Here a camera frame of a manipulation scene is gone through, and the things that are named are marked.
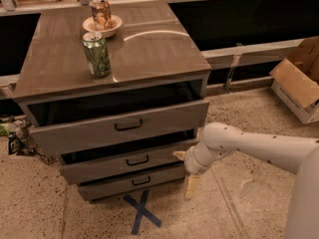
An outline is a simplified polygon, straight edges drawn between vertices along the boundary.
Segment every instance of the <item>soda can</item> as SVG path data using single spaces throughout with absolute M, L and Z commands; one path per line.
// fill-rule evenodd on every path
M 90 73 L 102 78 L 111 72 L 107 41 L 100 32 L 89 32 L 83 36 L 83 47 Z
M 96 30 L 112 29 L 110 3 L 107 0 L 93 0 L 92 3 L 92 15 Z

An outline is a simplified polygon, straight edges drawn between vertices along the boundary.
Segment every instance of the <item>gray cabinet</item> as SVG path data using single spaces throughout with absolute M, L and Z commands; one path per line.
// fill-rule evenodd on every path
M 90 201 L 184 178 L 172 153 L 197 142 L 208 109 L 210 66 L 166 3 L 112 10 L 124 26 L 107 40 L 109 76 L 87 68 L 90 8 L 43 11 L 13 95 L 33 138 Z

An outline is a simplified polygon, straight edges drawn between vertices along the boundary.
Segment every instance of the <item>blue tape x mark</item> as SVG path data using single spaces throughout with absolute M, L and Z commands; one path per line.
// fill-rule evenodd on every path
M 125 195 L 123 198 L 128 203 L 130 203 L 133 207 L 135 207 L 138 210 L 136 221 L 134 222 L 134 226 L 132 229 L 132 234 L 137 235 L 139 233 L 139 229 L 141 226 L 142 217 L 145 216 L 147 219 L 149 219 L 155 226 L 161 227 L 161 220 L 159 220 L 156 216 L 154 216 L 152 213 L 150 213 L 146 209 L 146 203 L 148 200 L 149 191 L 145 190 L 143 191 L 141 201 L 140 203 L 137 203 L 134 199 L 132 199 L 129 195 Z

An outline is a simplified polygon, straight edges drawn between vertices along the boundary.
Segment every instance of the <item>bowl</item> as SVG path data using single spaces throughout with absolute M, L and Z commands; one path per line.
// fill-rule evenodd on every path
M 122 26 L 123 22 L 119 16 L 112 15 L 111 18 L 113 23 L 112 29 L 96 30 L 93 17 L 90 17 L 83 22 L 83 28 L 89 32 L 100 32 L 103 34 L 104 38 L 112 37 L 117 32 L 117 30 Z

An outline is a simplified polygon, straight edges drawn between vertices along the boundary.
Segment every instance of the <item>top drawer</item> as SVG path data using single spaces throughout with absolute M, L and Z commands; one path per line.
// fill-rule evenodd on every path
M 34 126 L 61 124 L 79 120 L 97 119 L 147 109 L 178 105 L 200 100 L 203 80 L 196 79 L 144 88 L 132 87 L 93 95 L 81 93 L 80 97 L 59 97 L 56 101 L 43 101 L 27 105 Z
M 204 125 L 207 109 L 208 102 L 200 100 L 120 116 L 33 127 L 30 133 L 46 155 L 59 155 L 198 128 Z

